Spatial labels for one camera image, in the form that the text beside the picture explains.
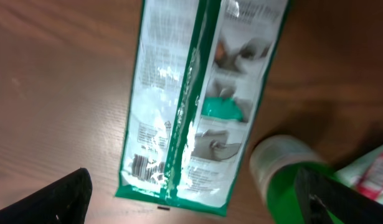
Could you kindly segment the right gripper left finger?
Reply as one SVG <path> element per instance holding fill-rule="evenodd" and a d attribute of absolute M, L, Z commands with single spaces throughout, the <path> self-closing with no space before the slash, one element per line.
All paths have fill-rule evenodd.
<path fill-rule="evenodd" d="M 83 224 L 92 196 L 92 180 L 79 168 L 0 210 L 0 223 Z"/>

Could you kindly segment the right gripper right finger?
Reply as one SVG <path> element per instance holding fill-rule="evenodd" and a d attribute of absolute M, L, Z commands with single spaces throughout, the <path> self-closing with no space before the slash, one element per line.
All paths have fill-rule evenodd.
<path fill-rule="evenodd" d="M 319 172 L 300 168 L 294 186 L 305 223 L 383 224 L 383 205 Z"/>

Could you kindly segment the green lid glass jar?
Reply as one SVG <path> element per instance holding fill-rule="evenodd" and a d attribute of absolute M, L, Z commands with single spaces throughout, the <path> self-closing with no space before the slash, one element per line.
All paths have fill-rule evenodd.
<path fill-rule="evenodd" d="M 293 136 L 274 135 L 255 146 L 249 169 L 275 223 L 304 222 L 294 188 L 296 174 L 303 167 L 338 180 L 335 171 L 312 148 Z"/>

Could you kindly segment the green 3M gloves package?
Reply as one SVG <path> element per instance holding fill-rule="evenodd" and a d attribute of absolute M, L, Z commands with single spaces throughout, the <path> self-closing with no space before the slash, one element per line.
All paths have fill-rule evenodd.
<path fill-rule="evenodd" d="M 289 5 L 143 1 L 118 198 L 226 215 Z"/>

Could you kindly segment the red snack bar wrapper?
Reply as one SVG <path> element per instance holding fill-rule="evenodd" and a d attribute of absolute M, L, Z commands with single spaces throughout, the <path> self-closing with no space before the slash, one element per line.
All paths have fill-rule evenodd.
<path fill-rule="evenodd" d="M 375 200 L 383 191 L 383 153 L 375 159 L 356 185 L 356 190 Z"/>

